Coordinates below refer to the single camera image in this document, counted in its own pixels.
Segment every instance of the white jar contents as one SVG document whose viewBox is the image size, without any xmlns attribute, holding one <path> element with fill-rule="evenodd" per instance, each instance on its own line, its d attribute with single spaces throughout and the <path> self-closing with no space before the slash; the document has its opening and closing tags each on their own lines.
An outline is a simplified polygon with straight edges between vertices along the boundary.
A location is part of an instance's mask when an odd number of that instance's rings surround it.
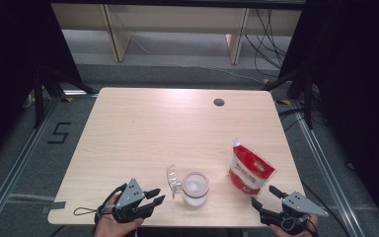
<svg viewBox="0 0 379 237">
<path fill-rule="evenodd" d="M 183 198 L 192 206 L 200 206 L 207 200 L 210 185 L 207 177 L 199 172 L 189 173 L 183 181 Z"/>
</svg>

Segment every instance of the red package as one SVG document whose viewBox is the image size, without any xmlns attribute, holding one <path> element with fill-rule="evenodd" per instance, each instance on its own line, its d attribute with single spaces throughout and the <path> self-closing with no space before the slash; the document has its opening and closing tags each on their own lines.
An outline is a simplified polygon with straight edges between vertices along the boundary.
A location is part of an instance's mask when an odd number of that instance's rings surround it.
<svg viewBox="0 0 379 237">
<path fill-rule="evenodd" d="M 229 173 L 233 184 L 242 192 L 257 195 L 269 176 L 275 171 L 261 157 L 234 140 L 233 159 Z"/>
</svg>

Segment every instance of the black tape marking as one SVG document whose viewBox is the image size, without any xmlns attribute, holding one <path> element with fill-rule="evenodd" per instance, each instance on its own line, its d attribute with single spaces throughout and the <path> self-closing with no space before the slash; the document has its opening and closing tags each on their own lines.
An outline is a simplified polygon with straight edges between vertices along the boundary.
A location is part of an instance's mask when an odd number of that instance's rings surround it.
<svg viewBox="0 0 379 237">
<path fill-rule="evenodd" d="M 61 125 L 70 125 L 71 123 L 72 122 L 59 122 L 53 131 L 53 135 L 62 135 L 63 139 L 61 141 L 48 141 L 47 144 L 63 144 L 69 132 L 58 132 L 57 130 Z"/>
</svg>

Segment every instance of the white cable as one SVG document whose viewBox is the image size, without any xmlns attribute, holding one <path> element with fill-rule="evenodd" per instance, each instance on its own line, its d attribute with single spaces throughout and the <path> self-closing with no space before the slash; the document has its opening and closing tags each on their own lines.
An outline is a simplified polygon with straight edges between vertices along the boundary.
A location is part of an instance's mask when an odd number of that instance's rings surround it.
<svg viewBox="0 0 379 237">
<path fill-rule="evenodd" d="M 227 73 L 227 74 L 235 76 L 235 77 L 240 77 L 240 78 L 245 78 L 245 79 L 251 79 L 251 80 L 259 82 L 259 83 L 261 83 L 263 85 L 265 84 L 264 82 L 262 82 L 262 81 L 260 81 L 258 79 L 255 79 L 253 77 L 247 77 L 247 76 L 237 75 L 237 74 L 234 74 L 234 73 L 231 73 L 229 71 L 222 70 L 222 69 L 211 68 L 211 67 L 201 67 L 201 66 L 187 66 L 187 65 L 180 65 L 180 64 L 175 64 L 175 63 L 162 62 L 162 61 L 159 61 L 157 58 L 155 58 L 153 56 L 153 54 L 150 53 L 146 48 L 144 48 L 136 39 L 132 38 L 131 40 L 133 40 L 135 43 L 137 43 L 137 45 L 139 45 L 141 47 L 141 49 L 143 49 L 148 55 L 150 55 L 154 61 L 156 61 L 157 63 L 159 63 L 161 65 L 178 66 L 178 67 L 184 67 L 184 68 L 202 68 L 202 69 L 207 69 L 207 70 L 212 70 L 212 71 L 219 71 L 219 72 L 224 72 L 224 73 Z"/>
</svg>

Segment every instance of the gray carpet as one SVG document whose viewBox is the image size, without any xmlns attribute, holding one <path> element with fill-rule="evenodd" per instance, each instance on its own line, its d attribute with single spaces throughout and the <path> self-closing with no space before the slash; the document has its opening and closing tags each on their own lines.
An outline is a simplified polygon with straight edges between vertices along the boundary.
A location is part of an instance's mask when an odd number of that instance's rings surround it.
<svg viewBox="0 0 379 237">
<path fill-rule="evenodd" d="M 78 65 L 78 69 L 84 82 L 94 89 L 116 86 L 259 90 L 263 86 L 253 79 L 235 77 L 228 73 L 201 68 Z M 268 78 L 252 69 L 233 70 L 232 73 L 256 78 L 260 82 L 264 78 Z M 276 75 L 277 71 L 267 71 L 266 73 Z M 62 84 L 62 86 L 65 89 L 75 89 L 68 84 Z M 289 83 L 286 83 L 274 89 L 272 95 L 276 100 L 286 99 L 288 87 Z M 49 224 L 46 221 L 46 214 L 41 213 L 41 210 L 51 204 L 51 200 L 58 191 L 94 102 L 95 98 L 76 97 L 70 103 L 58 103 L 30 162 L 0 215 L 0 236 L 50 236 L 60 227 Z M 292 109 L 287 105 L 277 105 L 276 107 L 279 112 Z M 0 185 L 28 139 L 33 129 L 34 119 L 34 107 L 27 108 L 20 114 L 8 134 L 8 139 L 3 143 L 0 150 Z M 64 143 L 49 144 L 48 141 L 61 140 L 60 136 L 53 135 L 59 122 L 70 122 L 70 124 L 59 127 L 59 131 L 69 134 Z M 285 133 L 300 178 L 330 207 L 335 215 L 340 216 L 295 114 L 287 116 L 281 123 L 287 129 Z M 319 111 L 313 112 L 313 125 L 322 149 L 331 161 L 331 166 L 336 171 L 339 182 L 358 216 L 364 233 L 366 236 L 379 236 L 379 211 L 359 177 L 344 165 L 347 158 L 337 144 L 330 125 L 326 124 Z M 305 192 L 309 199 L 320 204 L 307 189 Z M 331 216 L 320 219 L 318 230 L 320 236 L 345 236 Z M 91 236 L 91 231 L 92 226 L 66 226 L 56 236 Z M 199 232 L 198 230 L 196 232 L 194 230 L 194 232 L 185 232 L 188 233 L 187 236 L 223 236 L 223 233 L 229 233 L 227 230 L 223 231 Z M 273 236 L 267 228 L 244 231 L 248 236 Z"/>
</svg>

